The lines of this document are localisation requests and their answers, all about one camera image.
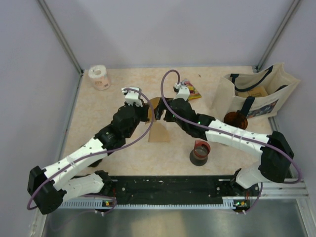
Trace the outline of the amber plastic coffee dripper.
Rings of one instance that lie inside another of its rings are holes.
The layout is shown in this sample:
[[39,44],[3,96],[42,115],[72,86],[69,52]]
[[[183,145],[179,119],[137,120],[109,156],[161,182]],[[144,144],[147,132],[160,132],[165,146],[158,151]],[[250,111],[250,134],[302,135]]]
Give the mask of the amber plastic coffee dripper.
[[227,113],[224,117],[224,123],[243,130],[246,130],[248,126],[246,116],[239,111]]

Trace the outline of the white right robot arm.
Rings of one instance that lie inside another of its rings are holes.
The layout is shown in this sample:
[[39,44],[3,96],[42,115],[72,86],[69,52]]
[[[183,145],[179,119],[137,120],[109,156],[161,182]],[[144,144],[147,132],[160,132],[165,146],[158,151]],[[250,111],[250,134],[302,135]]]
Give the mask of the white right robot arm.
[[196,113],[182,98],[160,98],[155,118],[178,124],[188,135],[207,142],[227,145],[257,158],[257,162],[236,171],[230,183],[235,195],[243,195],[254,184],[285,182],[294,153],[285,136],[273,131],[259,134],[228,125],[212,116]]

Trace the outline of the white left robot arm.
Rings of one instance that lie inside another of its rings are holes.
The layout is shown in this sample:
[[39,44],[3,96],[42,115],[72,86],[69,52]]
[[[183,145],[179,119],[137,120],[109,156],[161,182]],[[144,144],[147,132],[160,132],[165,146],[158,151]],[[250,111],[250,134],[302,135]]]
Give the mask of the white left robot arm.
[[38,209],[41,214],[50,214],[63,202],[65,185],[80,171],[104,157],[126,149],[142,139],[127,144],[140,122],[148,122],[148,112],[154,111],[151,102],[136,106],[125,104],[114,114],[111,123],[97,132],[86,144],[62,160],[30,170],[27,191],[30,200],[28,210]]

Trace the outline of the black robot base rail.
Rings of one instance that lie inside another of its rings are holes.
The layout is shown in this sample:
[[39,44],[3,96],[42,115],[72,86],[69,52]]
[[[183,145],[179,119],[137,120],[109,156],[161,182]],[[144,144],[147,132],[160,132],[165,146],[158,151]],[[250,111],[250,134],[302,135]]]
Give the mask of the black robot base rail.
[[108,176],[98,196],[115,197],[118,204],[222,204],[223,197],[255,197],[258,185],[244,189],[230,175]]

